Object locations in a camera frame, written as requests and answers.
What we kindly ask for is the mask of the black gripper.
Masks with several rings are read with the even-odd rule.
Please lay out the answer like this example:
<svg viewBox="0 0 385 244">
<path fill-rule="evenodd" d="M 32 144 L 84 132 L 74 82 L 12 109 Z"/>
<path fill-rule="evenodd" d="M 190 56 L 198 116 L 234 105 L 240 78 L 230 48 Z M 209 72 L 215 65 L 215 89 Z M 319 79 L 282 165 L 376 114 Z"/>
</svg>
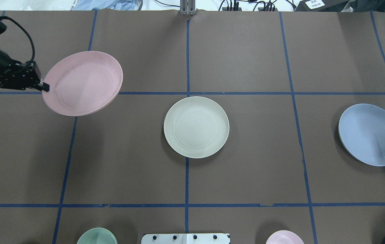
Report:
<svg viewBox="0 0 385 244">
<path fill-rule="evenodd" d="M 50 91 L 50 85 L 42 82 L 39 67 L 35 61 L 25 63 L 13 60 L 8 54 L 0 50 L 0 88 L 39 91 Z"/>
</svg>

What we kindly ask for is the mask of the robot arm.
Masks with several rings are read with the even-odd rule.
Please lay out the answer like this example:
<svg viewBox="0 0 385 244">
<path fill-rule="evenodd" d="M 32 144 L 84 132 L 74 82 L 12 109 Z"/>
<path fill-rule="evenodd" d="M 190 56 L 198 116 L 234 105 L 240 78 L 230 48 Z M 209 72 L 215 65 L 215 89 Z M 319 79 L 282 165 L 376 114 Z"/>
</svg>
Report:
<svg viewBox="0 0 385 244">
<path fill-rule="evenodd" d="M 0 50 L 0 88 L 12 90 L 36 89 L 48 92 L 50 86 L 41 79 L 35 61 L 20 62 L 13 60 Z"/>
</svg>

